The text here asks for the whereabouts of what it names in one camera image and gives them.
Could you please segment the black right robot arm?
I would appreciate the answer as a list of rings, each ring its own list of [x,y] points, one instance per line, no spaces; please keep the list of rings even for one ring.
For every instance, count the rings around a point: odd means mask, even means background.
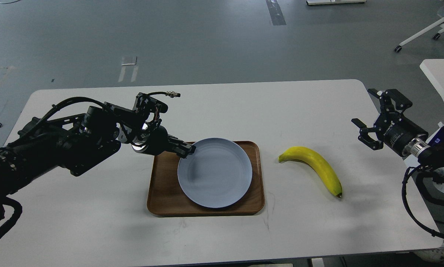
[[[427,141],[428,132],[404,115],[412,102],[402,93],[396,89],[383,92],[368,89],[368,93],[379,100],[380,113],[371,128],[358,118],[352,119],[359,128],[358,140],[372,150],[386,145],[401,157],[416,157],[419,166],[424,167],[418,178],[431,179],[434,187],[444,194],[444,126],[438,135]],[[429,202],[444,206],[444,200],[431,196],[424,184],[419,190]]]

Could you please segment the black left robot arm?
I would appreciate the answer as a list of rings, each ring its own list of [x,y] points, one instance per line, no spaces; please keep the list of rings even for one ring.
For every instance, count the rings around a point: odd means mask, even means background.
[[[180,158],[196,146],[170,135],[161,125],[166,103],[159,92],[138,93],[131,109],[87,97],[67,98],[42,117],[33,117],[19,138],[0,148],[0,239],[22,214],[22,205],[10,194],[38,177],[61,167],[78,177],[131,144],[134,151],[159,155],[171,152]]]

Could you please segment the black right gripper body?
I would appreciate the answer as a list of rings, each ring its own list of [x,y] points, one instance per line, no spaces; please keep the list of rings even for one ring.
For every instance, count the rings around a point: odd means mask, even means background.
[[[428,132],[402,113],[381,113],[374,123],[377,138],[399,156],[407,156],[405,148],[413,139],[425,141]]]

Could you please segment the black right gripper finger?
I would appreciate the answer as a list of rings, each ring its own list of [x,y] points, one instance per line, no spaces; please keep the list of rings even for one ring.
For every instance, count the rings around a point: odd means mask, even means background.
[[[413,103],[397,89],[387,89],[385,91],[368,89],[368,93],[379,101],[379,115],[400,116],[405,110],[411,108]]]
[[[374,140],[369,136],[370,132],[375,132],[376,128],[368,128],[361,120],[358,118],[351,119],[351,122],[359,128],[358,140],[365,144],[372,150],[383,149],[383,142],[380,140]]]

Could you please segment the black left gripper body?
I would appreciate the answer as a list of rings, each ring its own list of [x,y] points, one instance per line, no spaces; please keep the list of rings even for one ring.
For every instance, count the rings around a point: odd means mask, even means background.
[[[136,153],[156,156],[164,152],[168,148],[168,145],[168,132],[164,126],[159,126],[149,134],[146,141],[142,143],[142,146],[131,145],[131,147]]]

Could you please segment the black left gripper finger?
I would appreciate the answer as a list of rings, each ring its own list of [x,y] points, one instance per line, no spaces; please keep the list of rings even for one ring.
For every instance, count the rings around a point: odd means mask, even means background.
[[[174,147],[191,147],[191,154],[193,154],[196,150],[195,145],[184,142],[183,140],[178,139],[177,137],[175,137],[173,135],[168,135],[167,151],[169,152],[169,150]]]
[[[191,147],[174,147],[169,152],[176,154],[180,158],[187,158],[191,154]]]

